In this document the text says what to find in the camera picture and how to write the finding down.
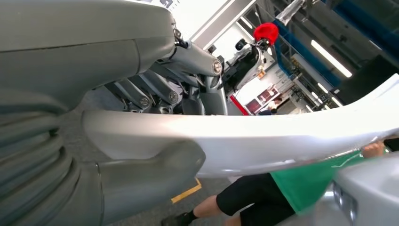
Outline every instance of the green shirt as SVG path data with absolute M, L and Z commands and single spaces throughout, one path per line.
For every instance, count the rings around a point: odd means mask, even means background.
M 325 192 L 335 172 L 364 161 L 360 151 L 310 165 L 272 172 L 277 186 L 296 213 L 312 206 Z

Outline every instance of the white wall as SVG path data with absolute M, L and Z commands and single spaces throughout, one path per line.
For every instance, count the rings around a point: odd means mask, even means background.
M 217 38 L 227 31 L 227 29 L 235 23 L 237 17 L 242 15 L 245 9 L 250 7 L 253 3 L 254 0 L 229 0 L 225 5 L 226 7 L 221 8 L 220 13 L 216 14 L 218 16 L 212 20 L 212 23 L 209 23 L 208 26 L 204 27 L 201 33 L 194 36 L 195 40 L 193 41 L 201 48 L 208 48 Z
M 275 85 L 280 93 L 284 93 L 292 86 L 292 81 L 278 65 L 274 65 L 263 78 L 254 78 L 248 82 L 235 97 L 242 105 L 246 105 L 271 85 Z
M 250 37 L 246 35 L 235 23 L 215 42 L 215 52 L 212 55 L 218 57 L 223 56 L 227 61 L 234 57 L 237 52 L 235 46 L 240 39 L 245 39 L 247 42 L 252 42 Z

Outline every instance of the red pole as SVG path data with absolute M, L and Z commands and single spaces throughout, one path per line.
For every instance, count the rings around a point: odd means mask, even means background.
M 249 113 L 245 110 L 245 108 L 238 102 L 235 96 L 231 95 L 230 99 L 232 102 L 238 107 L 239 111 L 241 111 L 242 115 L 249 115 Z

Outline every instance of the ceiling light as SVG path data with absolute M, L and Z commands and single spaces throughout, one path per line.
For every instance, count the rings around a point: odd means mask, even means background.
M 382 51 L 382 49 L 381 49 L 379 46 L 377 46 L 377 44 L 375 44 L 373 41 L 369 40 L 369 42 L 370 42 L 371 44 L 373 44 L 373 46 L 375 46 L 377 49 L 379 49 L 380 51 Z
M 343 105 L 335 98 L 335 97 L 332 97 L 331 98 L 339 107 L 343 107 Z
M 312 95 L 314 96 L 314 98 L 316 98 L 316 99 L 318 99 L 319 97 L 314 93 L 314 92 L 312 92 Z
M 310 112 L 313 112 L 313 110 L 311 109 L 311 107 L 309 107 L 308 105 L 306 106 L 306 108 L 307 108 Z
M 352 73 L 346 69 L 341 63 L 339 63 L 331 54 L 327 52 L 321 45 L 319 45 L 315 40 L 311 41 L 311 45 L 321 53 L 330 63 L 332 63 L 336 69 L 338 69 L 342 74 L 344 74 L 347 78 L 352 76 Z
M 244 17 L 241 17 L 242 22 L 244 22 L 250 29 L 252 29 L 252 25 L 246 20 Z
M 324 88 L 323 85 L 321 85 L 320 83 L 317 83 L 317 85 L 320 87 L 321 90 L 323 90 L 325 93 L 328 93 L 327 89 Z
M 273 55 L 273 52 L 271 51 L 271 48 L 269 47 L 269 48 L 267 48 L 267 53 L 270 55 L 270 56 L 272 56 Z

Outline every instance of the black shoe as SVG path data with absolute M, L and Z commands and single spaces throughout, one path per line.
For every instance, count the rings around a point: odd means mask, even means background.
M 179 216 L 169 216 L 161 221 L 162 226 L 188 226 L 191 221 L 188 219 L 188 213 L 182 213 Z

